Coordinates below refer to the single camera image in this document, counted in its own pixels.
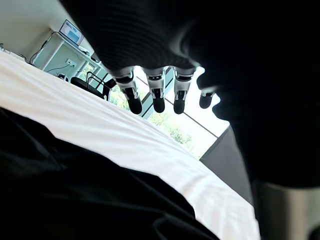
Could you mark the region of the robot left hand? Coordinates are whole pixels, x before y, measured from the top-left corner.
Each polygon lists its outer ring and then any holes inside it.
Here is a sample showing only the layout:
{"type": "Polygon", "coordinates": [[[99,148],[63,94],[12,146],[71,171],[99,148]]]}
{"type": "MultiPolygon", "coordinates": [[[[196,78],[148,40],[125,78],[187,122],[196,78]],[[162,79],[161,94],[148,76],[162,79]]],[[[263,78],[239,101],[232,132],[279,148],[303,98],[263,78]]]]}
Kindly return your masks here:
{"type": "Polygon", "coordinates": [[[63,0],[109,71],[205,72],[201,105],[230,123],[263,240],[320,237],[317,0],[63,0]]]}

